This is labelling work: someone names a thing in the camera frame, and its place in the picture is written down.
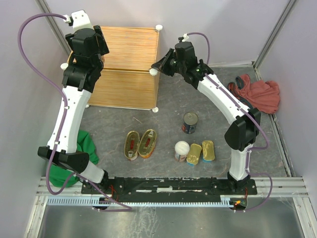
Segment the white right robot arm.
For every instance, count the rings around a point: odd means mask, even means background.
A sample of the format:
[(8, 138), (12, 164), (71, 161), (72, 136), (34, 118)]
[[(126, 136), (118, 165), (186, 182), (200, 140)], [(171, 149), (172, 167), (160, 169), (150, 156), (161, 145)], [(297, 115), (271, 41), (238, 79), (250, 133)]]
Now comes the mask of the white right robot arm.
[(168, 75), (180, 74), (184, 80), (210, 99), (222, 112), (230, 127), (225, 141), (231, 148), (231, 166), (227, 175), (227, 188), (238, 194), (250, 179), (250, 153), (259, 134), (261, 113), (250, 109), (220, 82), (214, 71), (202, 59), (198, 59), (191, 42), (179, 42), (173, 49), (151, 66)]

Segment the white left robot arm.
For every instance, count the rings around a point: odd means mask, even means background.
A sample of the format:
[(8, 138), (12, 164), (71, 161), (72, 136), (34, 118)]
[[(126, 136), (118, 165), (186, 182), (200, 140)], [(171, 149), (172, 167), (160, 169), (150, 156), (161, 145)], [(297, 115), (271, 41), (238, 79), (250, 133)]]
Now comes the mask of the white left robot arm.
[(101, 27), (81, 28), (65, 36), (72, 53), (63, 70), (62, 101), (56, 124), (46, 146), (38, 156), (52, 164), (78, 174), (92, 183), (98, 193), (109, 189), (107, 172), (77, 150), (77, 135), (84, 109), (104, 68), (102, 56), (109, 53)]

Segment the wooden cube cabinet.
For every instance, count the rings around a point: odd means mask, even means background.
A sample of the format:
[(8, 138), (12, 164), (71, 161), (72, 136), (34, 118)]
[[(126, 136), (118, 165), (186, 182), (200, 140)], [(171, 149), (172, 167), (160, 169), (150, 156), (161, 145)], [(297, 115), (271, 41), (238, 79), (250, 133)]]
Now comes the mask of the wooden cube cabinet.
[(109, 54), (88, 101), (90, 106), (152, 110), (157, 106), (159, 31), (154, 27), (101, 27)]

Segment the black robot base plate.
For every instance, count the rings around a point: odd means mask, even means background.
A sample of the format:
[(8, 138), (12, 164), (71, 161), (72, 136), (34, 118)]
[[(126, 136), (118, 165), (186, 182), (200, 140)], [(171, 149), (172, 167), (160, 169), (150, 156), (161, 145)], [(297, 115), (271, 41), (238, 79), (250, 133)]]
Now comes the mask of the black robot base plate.
[(118, 202), (176, 203), (219, 202), (222, 195), (256, 195), (257, 187), (247, 176), (242, 182), (226, 178), (123, 178), (108, 179), (99, 185)]

